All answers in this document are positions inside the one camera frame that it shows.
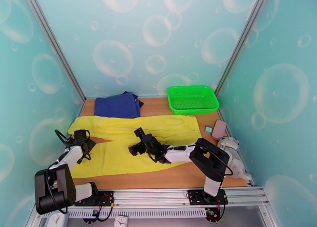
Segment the yellow cloth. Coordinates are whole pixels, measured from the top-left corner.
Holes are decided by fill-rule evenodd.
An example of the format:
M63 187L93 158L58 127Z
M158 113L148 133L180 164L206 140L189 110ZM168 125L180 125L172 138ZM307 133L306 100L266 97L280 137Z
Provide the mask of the yellow cloth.
M96 144L91 151L91 160L84 159L72 170L73 178L145 173L168 169L183 163L161 164L153 162L149 156L132 156L128 147L139 142L134 130L142 127L145 134L151 133L162 144L183 145L196 142L201 137L199 126L194 116L159 115L134 119L109 118L100 116L82 116L76 118L68 129L87 129L92 137L112 140Z

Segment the small teal block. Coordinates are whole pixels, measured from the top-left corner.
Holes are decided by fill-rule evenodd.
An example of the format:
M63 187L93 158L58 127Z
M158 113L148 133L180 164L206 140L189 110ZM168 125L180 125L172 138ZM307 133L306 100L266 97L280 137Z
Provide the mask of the small teal block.
M211 133L212 132L212 127L211 126L206 126L205 127L205 132L206 133Z

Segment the blue towel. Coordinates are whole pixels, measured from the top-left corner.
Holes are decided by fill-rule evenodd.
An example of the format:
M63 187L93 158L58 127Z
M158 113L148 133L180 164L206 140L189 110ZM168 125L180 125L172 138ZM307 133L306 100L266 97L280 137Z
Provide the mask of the blue towel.
M135 95L135 94L132 94L133 95L133 97L134 97L134 99L137 99L138 98L138 96L137 95ZM144 103L142 102L142 101L139 101L140 102L140 108L144 105Z
M94 115L136 118L140 116L140 101L131 92L107 98L97 98Z

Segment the white clock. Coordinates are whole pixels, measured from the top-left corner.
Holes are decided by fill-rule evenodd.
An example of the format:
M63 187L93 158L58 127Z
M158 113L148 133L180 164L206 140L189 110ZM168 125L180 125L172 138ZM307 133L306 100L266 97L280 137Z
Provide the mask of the white clock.
M115 224L113 227L127 227L128 226L128 217L117 215L115 218Z
M61 212L53 212L47 217L44 227L66 227L68 216Z

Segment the black mounting plate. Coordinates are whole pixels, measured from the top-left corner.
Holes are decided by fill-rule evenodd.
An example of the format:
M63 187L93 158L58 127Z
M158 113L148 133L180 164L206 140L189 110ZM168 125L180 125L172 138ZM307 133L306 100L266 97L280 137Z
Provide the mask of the black mounting plate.
M98 191L98 197L91 196L89 198L85 198L81 201L75 202L75 206L99 206L100 198L102 198L103 207L111 206L113 203L113 191Z
M209 196L210 202L205 201L202 189L188 190L187 197L189 198L190 205L217 205L218 201L220 205L228 204L228 199L223 189L218 191L216 197Z

